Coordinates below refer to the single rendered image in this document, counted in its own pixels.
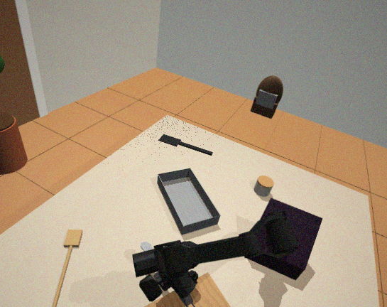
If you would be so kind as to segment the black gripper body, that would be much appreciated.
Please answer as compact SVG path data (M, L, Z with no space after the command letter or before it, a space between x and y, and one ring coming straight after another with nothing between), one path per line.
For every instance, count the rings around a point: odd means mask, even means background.
M146 278L139 281L139 287L142 292L146 295L149 301L154 301L158 298L162 293L162 289L159 284L163 287L163 289L167 286L167 282L169 279L165 279L165 277L160 277L160 275L156 275L156 280L152 277L152 275L148 275Z

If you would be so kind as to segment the grey cylinder with tan top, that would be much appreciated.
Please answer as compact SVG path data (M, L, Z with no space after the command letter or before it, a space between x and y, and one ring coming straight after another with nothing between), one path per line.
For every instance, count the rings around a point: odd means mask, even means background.
M261 197L267 197L273 187L273 181L268 176L260 176L255 184L254 191Z

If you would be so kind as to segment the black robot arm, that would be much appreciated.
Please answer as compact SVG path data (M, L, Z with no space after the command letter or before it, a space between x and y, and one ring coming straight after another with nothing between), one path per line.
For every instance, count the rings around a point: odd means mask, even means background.
M280 258L295 252L299 247L286 209L273 210L258 220L248 231L237 237L196 244L180 240L153 246L152 250L132 254L136 277L159 271L160 277L169 279L167 286L180 298L188 297L197 285L198 273L190 270L197 264L216 262L238 257ZM256 233L265 225L275 253L261 251ZM188 271L190 270L190 271Z

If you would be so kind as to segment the wooden board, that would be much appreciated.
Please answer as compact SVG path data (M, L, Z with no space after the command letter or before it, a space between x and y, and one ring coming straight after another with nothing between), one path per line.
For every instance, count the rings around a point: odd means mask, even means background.
M198 277L197 285L190 293L195 307L231 307L207 272ZM186 307L175 291L157 299L145 307Z

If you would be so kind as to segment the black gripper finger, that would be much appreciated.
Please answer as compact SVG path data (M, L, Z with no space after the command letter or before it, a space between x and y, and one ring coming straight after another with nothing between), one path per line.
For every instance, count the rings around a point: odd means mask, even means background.
M154 274L154 279L156 280L156 275L158 275L159 274L159 271L156 273L156 274ZM160 285L160 284L159 284ZM161 286L161 285L160 285ZM161 288L163 289L163 287L161 286ZM169 287L168 286L166 286L163 290L164 291L167 291L169 289Z

